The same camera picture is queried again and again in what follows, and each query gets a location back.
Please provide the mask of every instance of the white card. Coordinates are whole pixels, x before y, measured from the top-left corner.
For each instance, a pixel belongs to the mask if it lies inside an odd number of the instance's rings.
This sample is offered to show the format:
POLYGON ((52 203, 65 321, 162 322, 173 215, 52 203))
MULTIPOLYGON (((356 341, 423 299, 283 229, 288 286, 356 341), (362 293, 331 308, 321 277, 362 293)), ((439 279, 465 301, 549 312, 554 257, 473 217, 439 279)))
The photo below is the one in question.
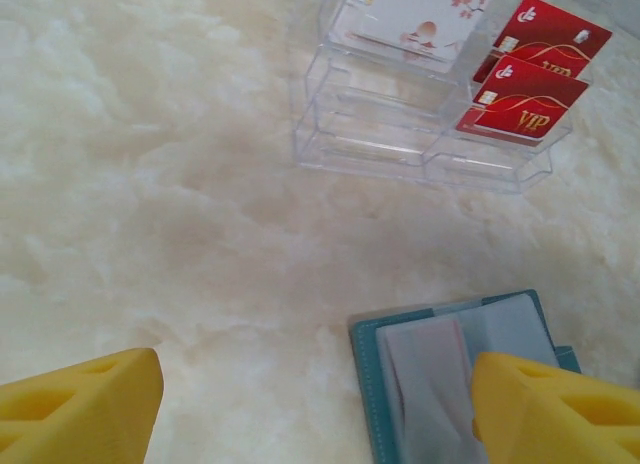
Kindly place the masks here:
POLYGON ((448 72, 489 1, 353 0, 338 16, 332 36, 359 49, 448 72))

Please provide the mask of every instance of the gold wave design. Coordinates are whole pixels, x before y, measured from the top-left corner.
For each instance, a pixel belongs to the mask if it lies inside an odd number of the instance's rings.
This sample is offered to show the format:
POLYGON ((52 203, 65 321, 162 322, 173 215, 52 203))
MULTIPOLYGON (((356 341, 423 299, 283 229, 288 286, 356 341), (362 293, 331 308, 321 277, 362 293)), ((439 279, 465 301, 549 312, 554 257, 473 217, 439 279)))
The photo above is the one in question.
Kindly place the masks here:
MULTIPOLYGON (((522 96, 522 94, 515 94, 513 96, 503 97, 500 100, 508 99, 510 97, 521 97, 521 96, 522 96)), ((530 101, 536 101, 541 106, 548 107, 549 109, 559 109, 559 108, 562 108, 562 109, 565 109, 565 110, 569 109, 568 106, 565 106, 562 102, 560 102, 559 100, 557 100, 554 97, 551 97, 551 96, 533 96, 533 97, 528 97, 527 99, 523 99, 522 101, 517 102, 516 104, 514 104, 513 106, 511 106, 511 107, 509 107, 507 109, 502 109, 502 110, 498 111, 498 110, 494 110, 494 109, 489 109, 487 107, 486 109, 483 109, 482 111, 483 112, 507 112, 507 111, 510 111, 512 109, 515 109, 516 107, 520 107, 523 104, 526 104, 527 102, 530 102, 530 101), (558 105, 557 106, 550 106, 550 105, 544 103, 543 101, 540 101, 539 99, 550 99, 550 100, 552 100, 553 102, 555 102, 558 105)), ((490 105, 496 104, 498 102, 499 101, 495 101, 495 102, 491 103, 490 105)))
POLYGON ((575 56, 572 56, 570 54, 566 54, 566 53, 564 53, 564 52, 562 52, 560 50, 560 48, 565 47, 565 48, 571 49, 571 50, 575 51, 576 53, 580 54, 582 59, 586 59, 587 61, 591 62, 591 58, 589 56, 587 56, 584 52, 582 52, 580 49, 578 49, 575 46, 572 46, 570 44, 557 44, 555 46, 552 46, 548 42, 542 42, 542 41, 540 41, 540 42, 530 42, 528 44, 524 44, 524 45, 522 45, 520 47, 515 48, 513 51, 509 52, 508 54, 512 54, 512 53, 514 53, 516 51, 519 51, 521 49, 525 49, 525 48, 530 47, 530 46, 536 46, 536 45, 539 45, 539 44, 543 44, 543 45, 547 46, 547 48, 543 49, 542 51, 538 52, 537 54, 529 57, 529 59, 533 59, 534 57, 538 57, 538 56, 540 56, 542 54, 545 54, 545 53, 551 51, 552 49, 555 49, 556 51, 558 51, 560 54, 562 54, 564 57, 566 57, 568 59, 580 59, 580 57, 575 57, 575 56))
POLYGON ((502 101, 504 101, 505 99, 512 99, 512 98, 514 98, 514 97, 526 97, 526 98, 527 98, 527 99, 525 99, 524 101, 520 101, 520 102, 528 102, 528 101, 530 101, 530 100, 532 100, 532 99, 538 99, 538 98, 546 97, 547 99, 550 99, 550 100, 552 100, 553 102, 557 102, 557 103, 558 103, 558 105, 557 105, 557 106, 551 106, 551 105, 549 105, 549 104, 547 104, 547 103, 545 103, 545 102, 542 102, 542 101, 537 101, 537 102, 538 102, 538 104, 540 104, 541 106, 544 106, 544 107, 548 107, 548 108, 550 108, 550 109, 558 109, 559 107, 562 107, 562 108, 564 108, 564 109, 569 109, 569 108, 568 108, 567 106, 565 106, 562 102, 560 102, 559 100, 557 100, 557 99, 555 99, 555 98, 553 98, 553 97, 551 97, 551 96, 527 96, 526 94, 511 94, 511 95, 509 95, 509 96, 501 97, 501 98, 500 98, 500 99, 498 99, 497 101, 493 101, 491 104, 487 105, 486 109, 487 109, 487 110, 490 110, 489 108, 490 108, 491 106, 493 106, 494 104, 498 104, 499 102, 502 102, 502 101))

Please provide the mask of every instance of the clear acrylic card holder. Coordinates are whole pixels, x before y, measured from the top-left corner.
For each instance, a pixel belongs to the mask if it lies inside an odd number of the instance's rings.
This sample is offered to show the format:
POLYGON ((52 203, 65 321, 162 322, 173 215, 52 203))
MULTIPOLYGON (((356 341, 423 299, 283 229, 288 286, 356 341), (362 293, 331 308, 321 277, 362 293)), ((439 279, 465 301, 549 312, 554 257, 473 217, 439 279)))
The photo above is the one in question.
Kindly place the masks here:
MULTIPOLYGON (((312 168, 515 194, 551 175, 550 148, 572 132, 569 113, 544 139, 529 145, 511 142, 509 135, 456 130, 480 87, 470 76, 495 52, 501 26, 521 0, 496 1, 502 2, 497 6, 502 12, 487 12, 455 64, 438 72, 431 64, 407 60, 402 50, 380 52, 378 43, 353 47, 337 42, 333 26, 352 0, 302 0, 288 35, 296 161, 312 168)), ((591 3, 585 11, 576 0, 555 1, 568 1, 574 8, 566 2, 563 8, 601 25, 610 22, 601 16, 606 3, 583 0, 591 3)), ((583 72, 581 79, 588 76, 583 72)))

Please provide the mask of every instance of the red vip card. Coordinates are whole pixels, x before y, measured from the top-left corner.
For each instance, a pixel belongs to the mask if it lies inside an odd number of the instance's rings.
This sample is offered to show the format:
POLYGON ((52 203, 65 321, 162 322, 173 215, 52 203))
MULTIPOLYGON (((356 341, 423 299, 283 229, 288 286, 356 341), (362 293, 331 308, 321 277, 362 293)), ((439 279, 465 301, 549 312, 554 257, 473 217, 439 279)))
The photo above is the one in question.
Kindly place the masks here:
POLYGON ((507 55, 498 61, 456 129, 536 146, 588 87, 586 82, 507 55), (512 138, 505 139, 504 132, 512 138))
POLYGON ((522 0, 494 52, 474 76, 484 82, 502 53, 577 77, 611 37, 611 31, 541 0, 522 0))

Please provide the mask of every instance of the teal wallet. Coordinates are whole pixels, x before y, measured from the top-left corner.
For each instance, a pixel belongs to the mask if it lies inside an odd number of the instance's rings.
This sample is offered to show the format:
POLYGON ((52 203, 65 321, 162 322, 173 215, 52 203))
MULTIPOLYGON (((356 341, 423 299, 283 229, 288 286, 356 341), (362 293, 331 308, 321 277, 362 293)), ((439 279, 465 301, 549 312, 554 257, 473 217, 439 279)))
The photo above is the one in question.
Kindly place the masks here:
MULTIPOLYGON (((378 351, 376 330, 392 324, 401 324, 420 319, 442 316, 527 294, 534 303, 536 311, 545 329, 551 345, 553 341, 540 305, 538 294, 534 290, 525 290, 500 296, 485 297, 466 302, 446 304, 432 308, 417 309, 383 317, 356 320, 350 325, 349 332, 353 347, 354 359, 365 417, 373 450, 374 462, 377 464, 399 464, 400 453, 395 442, 391 410, 387 402, 383 370, 378 351)), ((555 356, 561 368, 580 373, 578 360, 570 346, 553 346, 555 356)))

